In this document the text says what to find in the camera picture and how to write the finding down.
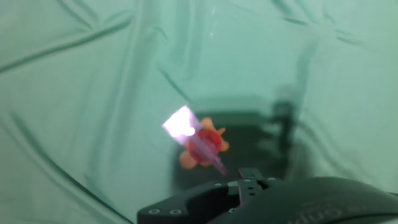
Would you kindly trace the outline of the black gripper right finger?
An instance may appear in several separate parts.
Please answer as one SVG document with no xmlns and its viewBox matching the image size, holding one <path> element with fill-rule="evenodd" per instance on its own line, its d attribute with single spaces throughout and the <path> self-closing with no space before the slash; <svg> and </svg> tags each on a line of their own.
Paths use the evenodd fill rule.
<svg viewBox="0 0 398 224">
<path fill-rule="evenodd" d="M 239 169 L 239 173 L 241 174 L 241 179 L 238 181 L 240 204 L 248 203 L 277 182 L 275 177 L 264 177 L 257 168 L 242 168 Z"/>
</svg>

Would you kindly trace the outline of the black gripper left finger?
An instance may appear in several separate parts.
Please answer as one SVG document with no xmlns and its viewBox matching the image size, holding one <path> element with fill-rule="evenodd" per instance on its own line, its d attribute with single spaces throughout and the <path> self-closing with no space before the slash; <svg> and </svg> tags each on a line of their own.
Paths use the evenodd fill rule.
<svg viewBox="0 0 398 224">
<path fill-rule="evenodd" d="M 208 182 L 137 212 L 137 224 L 202 224 L 239 205 L 236 182 Z"/>
</svg>

